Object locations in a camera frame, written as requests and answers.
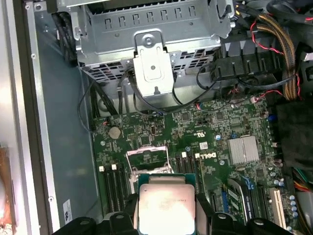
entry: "motherboard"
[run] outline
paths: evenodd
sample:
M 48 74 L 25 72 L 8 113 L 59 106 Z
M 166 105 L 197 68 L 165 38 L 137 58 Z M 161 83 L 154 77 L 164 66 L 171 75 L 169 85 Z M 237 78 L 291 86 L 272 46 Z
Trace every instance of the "motherboard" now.
M 214 100 L 166 115 L 96 119 L 93 142 L 103 213 L 124 209 L 138 190 L 140 174 L 192 173 L 196 193 L 204 193 L 216 212 L 243 224 L 261 217 L 295 229 L 297 207 L 273 147 L 266 100 L 235 103 Z

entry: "chipset heatsink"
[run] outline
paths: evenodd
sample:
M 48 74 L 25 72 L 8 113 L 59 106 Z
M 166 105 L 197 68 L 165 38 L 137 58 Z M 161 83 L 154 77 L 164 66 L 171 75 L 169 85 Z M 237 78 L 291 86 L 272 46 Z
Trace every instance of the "chipset heatsink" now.
M 232 165 L 256 162 L 259 160 L 255 136 L 228 140 L 228 148 Z

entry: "white sticker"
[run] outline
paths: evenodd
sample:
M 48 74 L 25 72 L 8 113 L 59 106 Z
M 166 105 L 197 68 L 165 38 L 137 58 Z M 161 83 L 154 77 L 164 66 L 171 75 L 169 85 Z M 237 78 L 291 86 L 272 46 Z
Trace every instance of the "white sticker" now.
M 239 211 L 239 206 L 237 204 L 235 204 L 234 202 L 231 202 L 231 204 L 233 205 L 234 208 L 236 208 Z
M 202 142 L 202 143 L 199 143 L 199 146 L 200 146 L 200 149 L 201 150 L 204 150 L 204 149 L 208 149 L 208 145 L 207 145 L 207 142 Z
M 228 194 L 238 201 L 238 196 L 233 191 L 228 190 Z
M 63 213 L 64 213 L 65 224 L 68 224 L 70 221 L 73 220 L 69 199 L 63 203 Z

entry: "green circuit board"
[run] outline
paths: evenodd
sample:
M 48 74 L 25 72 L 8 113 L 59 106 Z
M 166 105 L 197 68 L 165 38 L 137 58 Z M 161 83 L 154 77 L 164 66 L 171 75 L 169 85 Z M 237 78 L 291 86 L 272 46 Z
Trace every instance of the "green circuit board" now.
M 201 108 L 213 110 L 224 105 L 215 100 L 202 103 Z M 236 200 L 229 192 L 228 179 L 248 185 L 255 217 L 271 221 L 275 212 L 269 189 L 278 188 L 286 226 L 296 227 L 287 198 L 289 192 L 274 184 L 275 179 L 283 176 L 281 168 L 274 164 L 276 152 L 267 117 L 265 99 L 256 103 L 246 99 L 215 112 L 201 111 L 192 105 L 168 115 L 129 113 L 96 119 L 94 124 L 99 130 L 93 135 L 93 142 L 103 213 L 123 210 L 127 196 L 137 191 L 134 172 L 170 171 L 194 173 L 196 192 L 205 193 L 214 210 L 228 212 L 243 223 L 244 202 L 240 195 Z M 228 140 L 245 136 L 255 137 L 259 159 L 232 164 Z M 134 152 L 142 148 L 149 151 Z

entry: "white pci slot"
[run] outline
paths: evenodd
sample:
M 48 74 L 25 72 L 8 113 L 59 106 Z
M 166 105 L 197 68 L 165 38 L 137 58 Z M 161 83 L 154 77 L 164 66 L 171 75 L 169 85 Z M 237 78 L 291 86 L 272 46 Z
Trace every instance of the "white pci slot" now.
M 271 188 L 269 190 L 270 192 L 270 198 L 272 199 L 272 207 L 274 211 L 274 219 L 275 224 L 282 227 L 283 229 L 286 229 L 286 220 L 284 215 L 284 208 L 282 204 L 282 199 L 280 196 L 280 191 L 275 188 Z

